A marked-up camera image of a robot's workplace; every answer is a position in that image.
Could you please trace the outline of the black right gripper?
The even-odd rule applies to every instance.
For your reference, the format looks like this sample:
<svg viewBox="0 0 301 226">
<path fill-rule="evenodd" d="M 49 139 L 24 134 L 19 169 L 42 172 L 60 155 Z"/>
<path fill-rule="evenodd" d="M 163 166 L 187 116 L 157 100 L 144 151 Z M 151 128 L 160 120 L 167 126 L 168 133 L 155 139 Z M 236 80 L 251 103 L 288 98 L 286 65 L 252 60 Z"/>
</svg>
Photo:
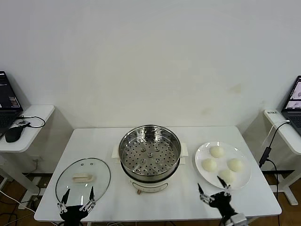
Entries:
<svg viewBox="0 0 301 226">
<path fill-rule="evenodd" d="M 217 178 L 220 181 L 221 185 L 223 186 L 224 191 L 208 196 L 207 194 L 204 193 L 200 184 L 198 184 L 200 199 L 204 203 L 209 203 L 210 207 L 217 208 L 223 218 L 230 218 L 231 216 L 236 214 L 235 210 L 230 205 L 230 201 L 231 201 L 230 185 L 228 185 L 219 176 L 217 176 Z"/>
</svg>

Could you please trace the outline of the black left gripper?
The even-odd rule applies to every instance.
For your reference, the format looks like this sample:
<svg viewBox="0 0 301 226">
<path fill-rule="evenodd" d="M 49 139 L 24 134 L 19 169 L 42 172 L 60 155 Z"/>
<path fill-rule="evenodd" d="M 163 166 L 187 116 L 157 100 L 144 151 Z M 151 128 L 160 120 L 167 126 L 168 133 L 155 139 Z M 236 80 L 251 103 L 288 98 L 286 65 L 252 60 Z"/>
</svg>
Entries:
<svg viewBox="0 0 301 226">
<path fill-rule="evenodd" d="M 87 217 L 90 211 L 94 208 L 95 194 L 94 187 L 91 187 L 89 200 L 83 206 L 69 206 L 67 207 L 67 201 L 69 197 L 70 189 L 68 188 L 66 193 L 63 195 L 61 202 L 57 204 L 60 210 L 60 217 L 62 222 L 59 223 L 60 226 L 82 226 L 81 222 L 83 218 Z"/>
</svg>

